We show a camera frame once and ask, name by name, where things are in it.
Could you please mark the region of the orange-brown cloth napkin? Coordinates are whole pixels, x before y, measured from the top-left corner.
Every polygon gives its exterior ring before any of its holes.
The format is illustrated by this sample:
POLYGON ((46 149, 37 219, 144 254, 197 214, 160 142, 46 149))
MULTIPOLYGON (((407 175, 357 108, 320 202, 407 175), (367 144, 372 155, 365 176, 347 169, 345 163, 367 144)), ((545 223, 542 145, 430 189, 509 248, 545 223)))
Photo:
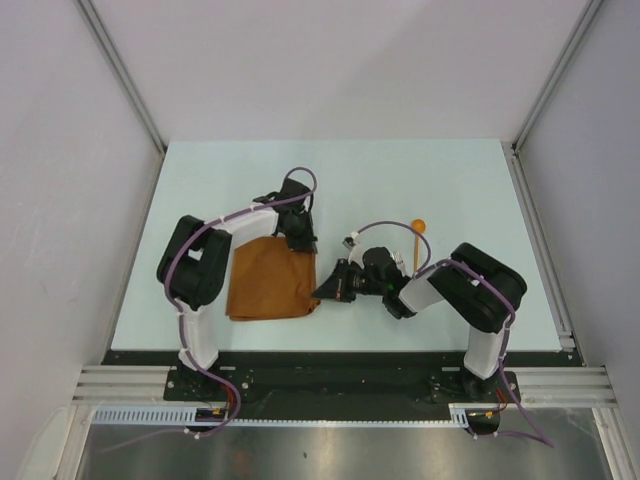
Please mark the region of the orange-brown cloth napkin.
POLYGON ((305 317, 320 301, 316 255, 292 251, 282 237, 257 238, 234 252, 226 315, 233 321, 305 317))

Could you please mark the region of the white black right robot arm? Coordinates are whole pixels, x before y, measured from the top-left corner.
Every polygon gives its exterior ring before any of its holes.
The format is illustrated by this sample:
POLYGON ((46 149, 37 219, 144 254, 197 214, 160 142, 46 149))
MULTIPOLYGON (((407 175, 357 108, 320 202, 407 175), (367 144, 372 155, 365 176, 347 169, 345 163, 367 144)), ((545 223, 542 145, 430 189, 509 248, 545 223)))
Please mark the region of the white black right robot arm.
POLYGON ((520 274, 464 242, 424 273, 412 275, 406 272, 402 257, 385 247, 353 246, 312 297, 351 303, 359 295, 377 296, 396 319, 447 303, 469 325, 462 391, 473 401, 484 401, 497 389, 508 331, 526 292, 520 274))

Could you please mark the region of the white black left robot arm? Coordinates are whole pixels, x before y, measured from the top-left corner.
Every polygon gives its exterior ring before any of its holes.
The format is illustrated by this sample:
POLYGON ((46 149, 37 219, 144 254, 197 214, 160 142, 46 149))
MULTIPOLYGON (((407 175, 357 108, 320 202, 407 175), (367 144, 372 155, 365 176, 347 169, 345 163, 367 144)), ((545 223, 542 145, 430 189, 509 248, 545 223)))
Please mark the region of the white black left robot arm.
POLYGON ((316 308, 316 190, 287 173, 279 190, 239 211, 209 222, 192 215, 178 220, 156 277, 176 310, 178 358, 190 369, 185 385, 197 398, 210 399, 221 387, 220 374, 211 369, 219 349, 202 312, 226 282, 226 312, 233 320, 287 319, 316 308))

